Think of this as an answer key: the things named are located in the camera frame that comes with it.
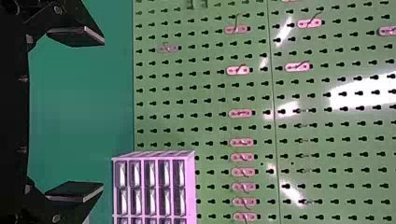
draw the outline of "green pegboard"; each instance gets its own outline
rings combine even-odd
[[[376,31],[396,24],[393,8],[357,0],[134,1],[135,149],[196,150],[199,223],[233,222],[237,211],[272,223],[391,223],[395,38]],[[238,13],[250,31],[224,34]],[[297,27],[314,17],[320,27]],[[158,52],[164,45],[180,51]],[[310,71],[284,71],[305,61]],[[241,64],[252,73],[226,74]],[[228,116],[244,108],[255,116]],[[231,147],[240,137],[256,145]],[[231,162],[235,152],[257,159]],[[234,167],[259,173],[236,178]],[[235,193],[234,182],[260,189]],[[260,204],[229,204],[242,196]]]
[[[396,2],[269,1],[269,8],[281,222],[392,223],[396,39],[377,30],[396,24]],[[291,27],[319,12],[322,26]],[[303,61],[313,69],[283,68]]]

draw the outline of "pink clip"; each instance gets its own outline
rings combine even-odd
[[[315,28],[321,26],[321,24],[322,24],[321,19],[300,20],[298,21],[298,28],[300,29]]]
[[[379,28],[378,33],[382,36],[396,35],[396,26],[383,26]]]
[[[235,221],[244,221],[251,222],[256,221],[258,219],[257,214],[255,213],[234,213],[233,220]]]
[[[253,147],[254,140],[251,138],[235,138],[231,140],[232,147]]]
[[[253,153],[234,153],[231,155],[232,161],[254,161]]]
[[[246,25],[236,26],[227,26],[224,28],[224,33],[227,35],[235,35],[235,34],[245,34],[248,32],[248,27]]]
[[[285,65],[285,69],[288,72],[306,72],[311,70],[311,63],[309,62],[288,63]]]
[[[244,206],[244,207],[254,207],[257,204],[255,198],[234,198],[233,205]]]
[[[229,67],[227,68],[227,74],[230,76],[240,76],[250,74],[250,68],[246,66]]]
[[[231,186],[231,188],[234,191],[244,191],[244,192],[248,192],[248,191],[253,191],[256,189],[256,184],[255,183],[233,183],[233,185]]]
[[[162,45],[159,48],[160,53],[174,53],[178,52],[179,45]]]
[[[251,177],[256,174],[256,170],[254,168],[233,168],[231,174],[233,176]]]
[[[233,119],[249,118],[249,117],[252,117],[253,114],[254,114],[254,111],[251,109],[235,109],[235,110],[230,111],[230,113],[228,113],[228,115]]]

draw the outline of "test tube rack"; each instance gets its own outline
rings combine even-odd
[[[194,151],[112,159],[114,224],[196,224]]]

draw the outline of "green wall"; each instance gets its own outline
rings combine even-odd
[[[71,49],[43,37],[30,53],[29,176],[42,191],[67,180],[105,193],[91,223],[111,223],[111,157],[132,150],[132,1],[84,1],[106,46]]]

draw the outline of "pegboard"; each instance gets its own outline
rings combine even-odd
[[[135,0],[135,150],[196,150],[199,223],[230,223],[235,212],[256,213],[258,222],[391,223],[396,36],[377,31],[396,25],[393,8]],[[248,29],[227,35],[235,24]],[[290,63],[307,71],[288,72]],[[244,66],[248,75],[228,75]],[[230,118],[233,109],[253,116]],[[241,138],[253,146],[231,146]],[[254,159],[232,161],[234,153]],[[235,177],[235,167],[257,174]],[[243,182],[259,189],[231,190]],[[234,206],[235,197],[259,204]]]

